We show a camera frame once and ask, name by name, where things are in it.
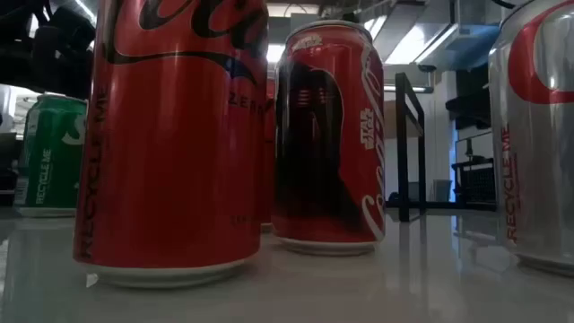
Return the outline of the red Star Wars Coca-Cola can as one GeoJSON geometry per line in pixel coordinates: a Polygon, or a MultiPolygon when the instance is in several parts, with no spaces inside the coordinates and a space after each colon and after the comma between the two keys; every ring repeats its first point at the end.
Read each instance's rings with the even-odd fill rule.
{"type": "Polygon", "coordinates": [[[341,20],[293,31],[276,65],[273,233],[285,248],[370,253],[385,236],[383,66],[341,20]]]}

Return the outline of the red Coke Zero can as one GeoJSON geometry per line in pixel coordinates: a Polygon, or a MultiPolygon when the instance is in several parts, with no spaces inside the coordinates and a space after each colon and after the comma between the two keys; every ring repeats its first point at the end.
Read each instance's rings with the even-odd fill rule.
{"type": "Polygon", "coordinates": [[[107,284],[233,275],[258,252],[265,0],[100,0],[74,258],[107,284]]]}

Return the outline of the green Sprite can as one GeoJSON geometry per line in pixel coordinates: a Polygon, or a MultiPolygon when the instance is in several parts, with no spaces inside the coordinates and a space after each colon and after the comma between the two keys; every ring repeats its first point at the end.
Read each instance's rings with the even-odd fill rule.
{"type": "Polygon", "coordinates": [[[75,216],[87,103],[40,95],[26,115],[13,206],[25,217],[75,216]]]}

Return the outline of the silver Diet Coke can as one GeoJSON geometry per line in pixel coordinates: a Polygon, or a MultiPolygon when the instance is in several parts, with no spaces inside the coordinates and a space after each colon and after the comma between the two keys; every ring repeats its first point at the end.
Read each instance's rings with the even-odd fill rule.
{"type": "Polygon", "coordinates": [[[489,92],[505,244],[574,276],[574,0],[527,0],[501,22],[489,92]]]}

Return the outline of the ceiling light panel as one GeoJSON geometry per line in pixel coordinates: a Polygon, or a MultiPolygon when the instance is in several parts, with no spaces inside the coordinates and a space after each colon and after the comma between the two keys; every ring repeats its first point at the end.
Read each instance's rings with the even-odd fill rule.
{"type": "Polygon", "coordinates": [[[266,52],[266,60],[270,64],[278,63],[281,60],[285,46],[283,44],[269,44],[266,52]]]}

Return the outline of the grey trash bin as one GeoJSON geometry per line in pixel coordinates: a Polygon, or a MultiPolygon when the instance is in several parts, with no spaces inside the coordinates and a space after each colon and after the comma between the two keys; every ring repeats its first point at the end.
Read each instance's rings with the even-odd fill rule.
{"type": "Polygon", "coordinates": [[[434,202],[449,202],[452,181],[450,179],[434,179],[432,193],[434,202]]]}

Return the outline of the black mesh cart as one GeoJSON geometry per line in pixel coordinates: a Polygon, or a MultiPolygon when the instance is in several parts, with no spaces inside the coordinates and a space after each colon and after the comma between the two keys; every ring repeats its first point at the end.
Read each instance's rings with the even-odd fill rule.
{"type": "Polygon", "coordinates": [[[496,203],[494,160],[474,153],[472,140],[465,139],[465,161],[451,165],[455,172],[453,192],[460,205],[496,203]]]}

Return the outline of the wooden shelf black metal frame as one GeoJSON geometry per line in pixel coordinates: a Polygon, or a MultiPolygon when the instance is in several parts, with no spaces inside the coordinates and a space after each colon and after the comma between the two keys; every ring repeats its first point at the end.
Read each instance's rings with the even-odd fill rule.
{"type": "Polygon", "coordinates": [[[390,205],[398,209],[398,220],[409,223],[426,211],[425,113],[406,73],[395,74],[396,81],[396,158],[398,199],[390,205]],[[418,140],[418,200],[409,199],[407,121],[413,124],[418,140]]]}

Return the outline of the black metal table frame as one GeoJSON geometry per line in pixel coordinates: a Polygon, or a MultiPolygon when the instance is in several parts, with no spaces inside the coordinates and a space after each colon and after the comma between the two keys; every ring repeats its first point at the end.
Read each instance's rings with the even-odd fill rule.
{"type": "Polygon", "coordinates": [[[475,210],[487,212],[495,212],[497,210],[497,205],[490,203],[457,203],[436,201],[427,201],[424,203],[419,201],[410,201],[407,203],[407,207],[411,209],[475,210]]]}

